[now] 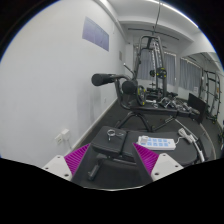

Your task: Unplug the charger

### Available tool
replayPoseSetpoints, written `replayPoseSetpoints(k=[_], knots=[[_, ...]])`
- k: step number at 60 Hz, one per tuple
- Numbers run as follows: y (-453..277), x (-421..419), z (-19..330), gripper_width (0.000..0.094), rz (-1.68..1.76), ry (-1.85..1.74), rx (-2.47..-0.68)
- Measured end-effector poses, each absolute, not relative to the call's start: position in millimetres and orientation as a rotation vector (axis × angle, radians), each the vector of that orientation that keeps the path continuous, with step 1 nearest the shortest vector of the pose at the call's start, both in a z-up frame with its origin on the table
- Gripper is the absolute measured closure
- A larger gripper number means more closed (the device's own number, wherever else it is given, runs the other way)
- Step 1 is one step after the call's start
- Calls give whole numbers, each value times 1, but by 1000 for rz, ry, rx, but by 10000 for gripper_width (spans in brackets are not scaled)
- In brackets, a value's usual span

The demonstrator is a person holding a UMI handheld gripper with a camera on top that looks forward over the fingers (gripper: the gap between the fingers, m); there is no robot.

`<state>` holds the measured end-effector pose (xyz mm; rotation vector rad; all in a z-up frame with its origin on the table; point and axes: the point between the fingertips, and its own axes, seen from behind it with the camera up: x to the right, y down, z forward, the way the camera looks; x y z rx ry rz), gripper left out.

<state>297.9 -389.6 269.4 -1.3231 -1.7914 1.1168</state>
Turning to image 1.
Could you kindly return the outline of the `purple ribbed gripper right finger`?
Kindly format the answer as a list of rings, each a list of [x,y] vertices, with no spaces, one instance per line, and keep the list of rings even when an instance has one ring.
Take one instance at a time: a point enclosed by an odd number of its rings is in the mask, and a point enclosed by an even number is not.
[[[134,143],[133,146],[135,148],[133,155],[136,163],[138,166],[145,168],[148,174],[151,174],[159,155],[137,143]]]

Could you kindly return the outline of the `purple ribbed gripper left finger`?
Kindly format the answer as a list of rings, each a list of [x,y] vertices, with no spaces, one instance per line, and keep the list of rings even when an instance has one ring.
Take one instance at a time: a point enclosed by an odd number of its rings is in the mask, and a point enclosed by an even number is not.
[[[70,169],[72,175],[75,175],[76,171],[78,170],[79,165],[81,164],[88,148],[89,148],[89,145],[86,144],[72,151],[71,153],[69,153],[68,155],[64,157],[65,162],[68,168]]]

